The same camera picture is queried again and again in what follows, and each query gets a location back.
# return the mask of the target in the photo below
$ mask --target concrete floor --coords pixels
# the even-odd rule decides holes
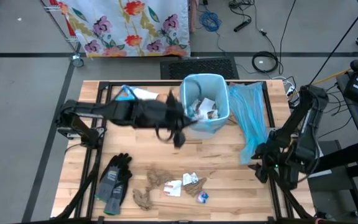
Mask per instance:
[[[253,52],[272,50],[269,43],[254,27],[254,8],[247,13],[252,24],[238,33],[232,29],[241,23],[242,17],[233,14],[228,1],[209,0],[208,9],[222,20],[219,46],[225,51],[237,53],[236,62],[248,70]],[[258,0],[257,22],[268,32],[276,49],[279,48],[285,20],[292,0]],[[43,12],[38,1],[0,0],[0,53],[60,53],[70,48]],[[64,20],[59,13],[56,18],[62,26]],[[357,1],[349,0],[298,0],[288,23],[283,40],[283,76],[293,75],[298,86],[308,84],[319,70],[326,56],[358,15]],[[358,22],[338,48],[318,79],[349,67],[358,59],[350,52],[358,52],[354,39],[358,36]],[[198,29],[191,35],[191,48],[195,54],[208,55],[220,52],[216,46],[217,35]],[[289,57],[289,52],[316,52],[314,57]],[[21,222],[29,199],[40,158],[45,147],[59,97],[66,79],[66,99],[77,99],[83,80],[150,80],[159,79],[159,63],[174,58],[84,58],[85,66],[74,69],[66,77],[69,61],[67,57],[0,57],[0,223]],[[261,74],[248,74],[242,68],[242,79],[268,78]],[[334,80],[321,84],[332,86]],[[324,115],[318,135],[342,126],[350,114],[345,111],[335,117]],[[358,142],[353,122],[345,128],[329,134],[321,140],[338,139],[342,147]],[[62,168],[67,140],[59,134],[54,136],[52,150],[40,186],[39,197],[34,207],[32,220],[46,220],[50,216],[57,183]],[[339,201],[338,195],[348,197]],[[320,210],[339,215],[354,209],[347,192],[313,192],[313,200]]]

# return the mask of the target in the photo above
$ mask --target floral fabric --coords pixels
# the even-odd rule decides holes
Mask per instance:
[[[190,56],[187,0],[60,0],[88,57]]]

